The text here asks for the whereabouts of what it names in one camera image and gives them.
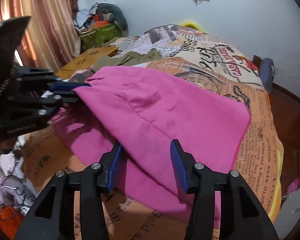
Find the pink pants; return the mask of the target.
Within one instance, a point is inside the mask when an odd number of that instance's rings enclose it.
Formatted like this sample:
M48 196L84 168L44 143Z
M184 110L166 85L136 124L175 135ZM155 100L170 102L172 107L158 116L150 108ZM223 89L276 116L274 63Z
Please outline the pink pants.
M250 124L245 104L160 70L103 67L78 87L83 106L53 117L59 137L90 165L119 142L128 156L117 187L167 216L186 221L193 198L177 185L170 143L196 161L229 172Z

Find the cardboard box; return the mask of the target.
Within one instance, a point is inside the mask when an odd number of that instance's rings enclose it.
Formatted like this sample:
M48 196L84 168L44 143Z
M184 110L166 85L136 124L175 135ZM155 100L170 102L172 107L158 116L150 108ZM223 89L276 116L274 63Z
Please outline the cardboard box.
M63 79L68 79L78 70L89 69L94 63L104 55L113 56L117 53L117 47L99 47L90 48L87 51L80 54L78 57L67 63L60 69L56 75Z

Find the striped pink curtain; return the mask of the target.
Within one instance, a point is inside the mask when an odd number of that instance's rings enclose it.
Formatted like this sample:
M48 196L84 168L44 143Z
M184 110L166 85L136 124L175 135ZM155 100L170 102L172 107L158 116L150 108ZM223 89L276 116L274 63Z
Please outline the striped pink curtain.
M0 0L0 22L30 16L17 52L25 66L58 72L76 58L81 40L73 20L78 0Z

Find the green patterned storage bag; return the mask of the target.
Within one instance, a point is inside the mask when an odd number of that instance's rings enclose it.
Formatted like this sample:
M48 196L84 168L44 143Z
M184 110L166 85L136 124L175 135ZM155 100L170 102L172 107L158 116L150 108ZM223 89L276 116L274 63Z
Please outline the green patterned storage bag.
M81 34L81 52L90 48L102 47L114 38L121 37L121 30L113 23Z

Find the olive green garment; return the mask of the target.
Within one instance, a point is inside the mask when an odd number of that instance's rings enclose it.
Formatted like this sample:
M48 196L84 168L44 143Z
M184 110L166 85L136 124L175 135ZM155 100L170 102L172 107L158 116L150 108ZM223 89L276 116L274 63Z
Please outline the olive green garment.
M105 66L135 66L160 59L162 59L162 55L156 49L151 49L147 54L129 51L125 55L116 58L104 55L90 67L90 70L95 73Z

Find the orange box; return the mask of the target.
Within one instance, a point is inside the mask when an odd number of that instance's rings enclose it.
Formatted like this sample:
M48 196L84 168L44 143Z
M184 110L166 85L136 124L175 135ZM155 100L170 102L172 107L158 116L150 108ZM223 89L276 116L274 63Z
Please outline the orange box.
M104 26L106 26L106 25L108 25L108 24L109 24L108 21L97 21L97 22L93 22L92 24L90 24L90 25L87 27L87 29L88 29L89 31L93 31L93 30L95 30L95 29L97 29L97 28L104 27Z

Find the grey plush pillow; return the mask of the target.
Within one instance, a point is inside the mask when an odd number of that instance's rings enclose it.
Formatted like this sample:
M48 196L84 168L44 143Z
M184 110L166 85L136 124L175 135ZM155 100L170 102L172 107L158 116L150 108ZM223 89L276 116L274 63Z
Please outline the grey plush pillow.
M109 22L114 23L121 31L128 29L127 20L122 10L114 4L101 3L97 6L96 13L98 15L105 14Z

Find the pink slipper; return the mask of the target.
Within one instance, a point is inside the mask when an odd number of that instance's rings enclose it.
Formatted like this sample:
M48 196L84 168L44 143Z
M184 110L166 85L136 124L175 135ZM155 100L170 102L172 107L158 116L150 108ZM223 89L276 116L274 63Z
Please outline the pink slipper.
M296 177L287 187L286 195L291 194L292 192L298 190L299 188L299 177Z

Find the newspaper print bed blanket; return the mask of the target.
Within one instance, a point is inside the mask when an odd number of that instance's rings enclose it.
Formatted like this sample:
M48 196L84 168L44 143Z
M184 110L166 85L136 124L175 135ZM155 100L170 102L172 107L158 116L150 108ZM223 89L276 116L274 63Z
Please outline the newspaper print bed blanket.
M218 172L236 169L271 220L281 206L283 146L256 67L236 47L179 25L91 48L58 73L95 69L83 107L62 109L26 137L23 172L41 191L82 170L114 141L128 148L117 190L103 197L111 239L183 239L192 197L174 178L170 142Z

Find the blue backpack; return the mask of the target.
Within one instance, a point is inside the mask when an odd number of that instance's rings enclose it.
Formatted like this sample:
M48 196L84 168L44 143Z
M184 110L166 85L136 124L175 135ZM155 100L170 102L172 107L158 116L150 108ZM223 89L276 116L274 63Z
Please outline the blue backpack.
M264 89L270 94L275 76L274 61L269 58L262 59L258 68L258 74Z

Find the yellow foam headboard arch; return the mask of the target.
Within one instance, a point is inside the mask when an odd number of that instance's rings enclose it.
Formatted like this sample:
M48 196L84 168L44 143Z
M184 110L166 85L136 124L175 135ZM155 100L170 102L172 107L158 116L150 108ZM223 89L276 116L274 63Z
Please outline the yellow foam headboard arch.
M200 31L202 33L204 33L204 29L196 22L194 21L185 21L183 23L180 24L181 26L183 27L188 27L188 28L192 28L192 29L195 29L197 31Z

